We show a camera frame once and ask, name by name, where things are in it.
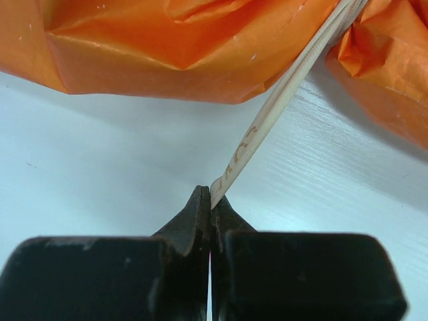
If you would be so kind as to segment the cream ribbon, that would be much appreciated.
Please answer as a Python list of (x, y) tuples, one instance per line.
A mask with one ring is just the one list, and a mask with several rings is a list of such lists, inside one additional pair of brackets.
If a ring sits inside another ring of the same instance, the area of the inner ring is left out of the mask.
[(367, 0), (339, 1), (326, 21), (281, 77), (243, 135), (223, 174), (212, 183), (210, 187), (212, 209), (220, 203), (260, 147), (324, 49), (338, 41), (338, 38), (352, 25), (367, 3)]

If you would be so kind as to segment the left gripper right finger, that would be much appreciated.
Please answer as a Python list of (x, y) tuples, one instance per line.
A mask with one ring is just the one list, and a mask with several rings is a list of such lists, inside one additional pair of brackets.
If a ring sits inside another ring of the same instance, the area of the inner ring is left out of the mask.
[(211, 211), (214, 320), (401, 320), (388, 253), (357, 233), (262, 232), (222, 199)]

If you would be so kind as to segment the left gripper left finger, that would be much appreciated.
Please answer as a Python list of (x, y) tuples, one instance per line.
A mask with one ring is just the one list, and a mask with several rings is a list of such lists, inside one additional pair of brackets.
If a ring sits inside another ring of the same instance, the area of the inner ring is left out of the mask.
[(150, 237), (29, 238), (1, 272), (1, 319), (205, 320), (209, 218), (198, 186)]

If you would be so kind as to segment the orange wrapping paper sheet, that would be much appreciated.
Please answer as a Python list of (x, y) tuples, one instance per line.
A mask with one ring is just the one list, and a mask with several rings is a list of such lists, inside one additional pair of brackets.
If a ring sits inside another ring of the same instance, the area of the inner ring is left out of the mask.
[[(335, 1), (2, 1), (1, 70), (67, 94), (239, 104)], [(326, 65), (379, 125), (427, 146), (427, 2), (369, 1)]]

